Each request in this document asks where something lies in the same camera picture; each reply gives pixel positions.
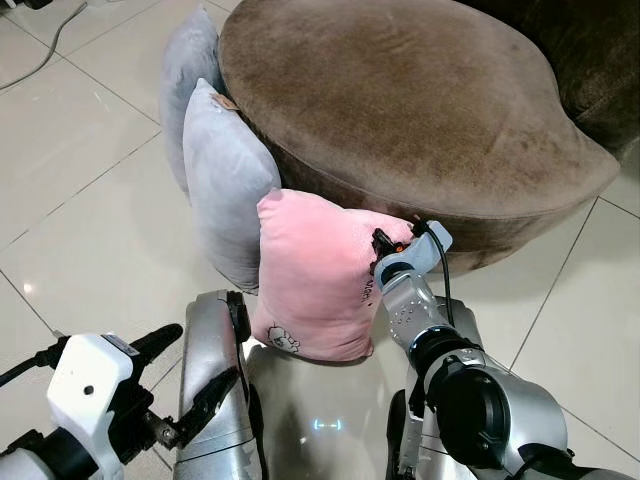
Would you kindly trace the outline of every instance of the pink pillow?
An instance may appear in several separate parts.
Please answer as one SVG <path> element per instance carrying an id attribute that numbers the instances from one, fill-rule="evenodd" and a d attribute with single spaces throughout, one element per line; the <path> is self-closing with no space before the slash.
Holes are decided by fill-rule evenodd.
<path id="1" fill-rule="evenodd" d="M 313 360 L 371 355 L 380 291 L 369 273 L 372 234 L 411 239 L 410 224 L 345 210 L 317 195 L 274 190 L 258 203 L 260 292 L 251 320 L 262 342 Z"/>

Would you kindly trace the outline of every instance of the pillow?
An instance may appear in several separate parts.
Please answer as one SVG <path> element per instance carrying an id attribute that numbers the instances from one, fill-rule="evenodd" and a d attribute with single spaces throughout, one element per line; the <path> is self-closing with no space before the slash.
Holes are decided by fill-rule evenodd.
<path id="1" fill-rule="evenodd" d="M 266 147 L 227 108 L 232 108 L 229 100 L 198 80 L 184 122 L 186 177 L 206 257 L 236 286 L 255 293 L 260 264 L 256 205 L 280 187 L 280 175 Z"/>
<path id="2" fill-rule="evenodd" d="M 169 166 L 185 194 L 189 192 L 182 154 L 184 115 L 199 78 L 223 90 L 217 52 L 218 33 L 202 5 L 171 35 L 164 52 L 160 123 Z"/>
<path id="3" fill-rule="evenodd" d="M 260 294 L 251 319 L 260 341 L 313 360 L 371 355 L 380 291 L 369 273 L 373 231 L 408 242 L 404 220 L 345 210 L 322 197 L 275 190 L 258 204 Z"/>

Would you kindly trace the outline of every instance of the brown ottoman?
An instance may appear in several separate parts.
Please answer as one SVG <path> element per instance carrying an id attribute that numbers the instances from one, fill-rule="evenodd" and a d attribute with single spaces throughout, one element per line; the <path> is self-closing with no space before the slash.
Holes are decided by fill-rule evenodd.
<path id="1" fill-rule="evenodd" d="M 515 252 L 618 171 L 538 48 L 449 0 L 244 0 L 220 60 L 284 186 L 440 220 L 455 270 Z"/>

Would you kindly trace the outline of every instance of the cartoon print on pillow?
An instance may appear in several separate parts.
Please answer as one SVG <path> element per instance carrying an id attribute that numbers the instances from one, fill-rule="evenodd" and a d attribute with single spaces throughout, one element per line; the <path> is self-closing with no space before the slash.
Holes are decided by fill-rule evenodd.
<path id="1" fill-rule="evenodd" d="M 296 353 L 300 347 L 300 342 L 296 341 L 284 328 L 277 327 L 275 323 L 269 328 L 269 341 L 274 347 L 289 353 Z"/>

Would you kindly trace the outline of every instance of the gray pillow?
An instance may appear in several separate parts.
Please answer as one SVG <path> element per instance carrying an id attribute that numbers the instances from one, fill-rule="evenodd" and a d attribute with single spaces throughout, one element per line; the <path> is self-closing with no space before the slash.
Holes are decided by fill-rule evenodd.
<path id="1" fill-rule="evenodd" d="M 199 78 L 216 89 L 224 84 L 218 66 L 218 32 L 202 5 L 171 35 L 165 48 L 160 84 L 160 123 L 167 160 L 178 185 L 188 195 L 182 131 L 191 93 Z"/>
<path id="2" fill-rule="evenodd" d="M 260 220 L 257 204 L 280 175 L 273 157 L 204 79 L 184 122 L 184 162 L 194 222 L 216 269 L 249 293 L 258 288 Z"/>

